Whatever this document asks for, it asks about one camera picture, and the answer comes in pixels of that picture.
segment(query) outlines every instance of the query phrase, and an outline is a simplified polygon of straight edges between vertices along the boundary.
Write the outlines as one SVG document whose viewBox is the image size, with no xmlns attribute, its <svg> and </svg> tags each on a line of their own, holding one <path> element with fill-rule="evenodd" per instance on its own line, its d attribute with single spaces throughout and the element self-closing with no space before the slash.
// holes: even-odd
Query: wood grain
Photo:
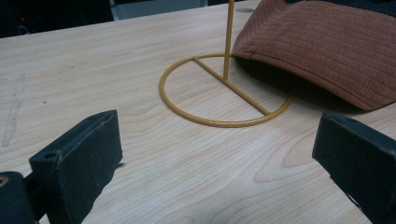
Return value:
<svg viewBox="0 0 396 224">
<path fill-rule="evenodd" d="M 396 105 L 362 113 L 296 83 L 279 118 L 221 129 L 187 121 L 163 103 L 158 85 L 171 64 L 224 51 L 226 16 L 224 5 L 0 39 L 0 170 L 28 175 L 38 150 L 86 117 L 117 109 L 126 164 L 84 223 L 369 223 L 312 159 L 312 148 L 323 111 L 396 138 Z M 249 16 L 235 12 L 233 41 Z M 230 69 L 232 83 L 264 106 L 282 103 L 282 91 L 235 61 Z M 165 88 L 199 116 L 260 115 L 193 63 Z"/>
</svg>

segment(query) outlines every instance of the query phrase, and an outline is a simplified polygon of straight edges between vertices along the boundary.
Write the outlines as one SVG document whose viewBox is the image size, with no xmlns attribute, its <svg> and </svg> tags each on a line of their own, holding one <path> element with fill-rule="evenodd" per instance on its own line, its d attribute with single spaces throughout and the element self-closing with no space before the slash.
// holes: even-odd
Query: scratch mark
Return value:
<svg viewBox="0 0 396 224">
<path fill-rule="evenodd" d="M 25 79 L 26 79 L 26 74 L 21 74 L 15 82 L 14 93 L 12 95 L 12 100 L 11 100 L 11 107 L 9 108 L 8 111 L 6 131 L 4 133 L 4 138 L 3 138 L 3 147 L 8 147 L 9 143 L 14 137 L 14 133 L 17 131 L 17 116 L 18 116 L 18 111 L 21 108 L 21 103 L 18 100 L 18 95 L 24 90 Z"/>
</svg>

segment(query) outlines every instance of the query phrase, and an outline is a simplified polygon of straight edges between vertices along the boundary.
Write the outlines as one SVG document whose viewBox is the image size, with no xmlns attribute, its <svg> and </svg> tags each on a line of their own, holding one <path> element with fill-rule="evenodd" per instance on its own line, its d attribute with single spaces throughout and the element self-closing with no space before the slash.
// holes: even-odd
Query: gold metal stand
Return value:
<svg viewBox="0 0 396 224">
<path fill-rule="evenodd" d="M 276 111 L 270 112 L 264 107 L 262 107 L 260 104 L 258 104 L 256 101 L 251 99 L 248 95 L 244 94 L 242 91 L 237 89 L 235 85 L 233 85 L 231 82 L 228 81 L 228 71 L 229 71 L 229 65 L 230 65 L 230 57 L 233 57 L 231 55 L 231 34 L 232 34 L 232 29 L 233 29 L 233 6 L 234 6 L 234 0 L 229 1 L 229 7 L 228 7 L 228 20 L 227 20 L 227 35 L 226 35 L 226 42 L 225 42 L 225 53 L 213 53 L 213 54 L 206 54 L 206 55 L 200 55 L 200 56 L 192 56 L 190 58 L 183 59 L 177 63 L 174 63 L 172 66 L 170 66 L 164 73 L 163 76 L 161 77 L 160 81 L 160 95 L 163 98 L 163 101 L 165 104 L 172 109 L 175 113 L 179 114 L 181 117 L 185 119 L 189 119 L 191 121 L 204 124 L 204 125 L 209 125 L 209 126 L 215 126 L 215 127 L 222 127 L 222 128 L 239 128 L 239 127 L 247 127 L 251 125 L 256 125 L 263 123 L 267 120 L 273 119 L 280 115 L 282 112 L 288 108 L 289 104 L 291 103 L 292 96 L 289 93 L 288 98 L 284 102 L 284 104 L 278 108 Z M 213 58 L 213 57 L 223 57 L 224 58 L 224 68 L 223 68 L 223 76 L 219 75 L 216 73 L 213 69 L 211 69 L 209 66 L 204 64 L 201 59 L 203 58 Z M 220 121 L 220 120 L 212 120 L 212 119 L 203 119 L 196 117 L 192 114 L 189 114 L 181 109 L 179 109 L 177 106 L 175 106 L 166 96 L 166 93 L 164 91 L 164 84 L 166 78 L 179 66 L 181 66 L 184 63 L 188 63 L 194 61 L 198 63 L 200 66 L 202 66 L 209 74 L 211 74 L 213 77 L 218 79 L 221 83 L 223 83 L 225 86 L 227 86 L 230 90 L 234 91 L 236 94 L 238 94 L 240 97 L 242 97 L 245 101 L 250 103 L 252 106 L 254 106 L 257 110 L 263 113 L 263 117 L 257 118 L 257 119 L 249 119 L 249 120 L 241 120 L 241 121 Z"/>
</svg>

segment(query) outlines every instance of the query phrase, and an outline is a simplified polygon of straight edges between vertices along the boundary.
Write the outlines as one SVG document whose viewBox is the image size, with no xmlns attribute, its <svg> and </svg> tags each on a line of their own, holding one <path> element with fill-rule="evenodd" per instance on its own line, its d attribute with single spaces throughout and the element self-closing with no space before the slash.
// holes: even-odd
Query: light wood surface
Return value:
<svg viewBox="0 0 396 224">
<path fill-rule="evenodd" d="M 233 42 L 249 16 L 235 12 Z M 361 113 L 303 85 L 278 118 L 222 129 L 163 103 L 158 85 L 171 64 L 224 51 L 226 17 L 223 5 L 0 39 L 0 171 L 28 175 L 41 148 L 86 117 L 117 109 L 126 165 L 84 223 L 368 223 L 312 159 L 318 122 L 333 111 L 396 138 L 396 104 Z M 221 60 L 206 62 L 222 68 Z M 269 108 L 282 103 L 280 90 L 230 66 L 240 89 Z M 261 115 L 193 63 L 165 88 L 195 115 Z"/>
</svg>

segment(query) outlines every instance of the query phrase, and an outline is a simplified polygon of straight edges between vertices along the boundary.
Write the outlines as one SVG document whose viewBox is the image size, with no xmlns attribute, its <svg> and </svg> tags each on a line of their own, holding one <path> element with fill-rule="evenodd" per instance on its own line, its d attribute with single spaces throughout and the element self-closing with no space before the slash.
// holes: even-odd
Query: fabric hat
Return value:
<svg viewBox="0 0 396 224">
<path fill-rule="evenodd" d="M 269 63 L 364 109 L 396 101 L 396 1 L 262 0 L 233 55 Z"/>
</svg>

